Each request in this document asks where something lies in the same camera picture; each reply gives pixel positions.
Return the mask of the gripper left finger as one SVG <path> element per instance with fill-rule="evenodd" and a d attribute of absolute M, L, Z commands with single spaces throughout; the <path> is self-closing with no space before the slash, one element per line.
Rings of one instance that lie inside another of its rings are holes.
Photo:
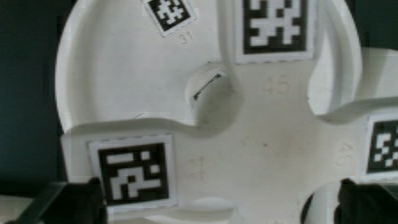
<path fill-rule="evenodd" d="M 10 224 L 106 224 L 99 179 L 51 183 Z"/>

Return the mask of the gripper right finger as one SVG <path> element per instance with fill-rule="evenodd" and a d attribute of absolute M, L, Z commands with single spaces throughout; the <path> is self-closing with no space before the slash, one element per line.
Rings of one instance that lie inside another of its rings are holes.
<path fill-rule="evenodd" d="M 341 181 L 334 224 L 398 224 L 398 184 Z"/>

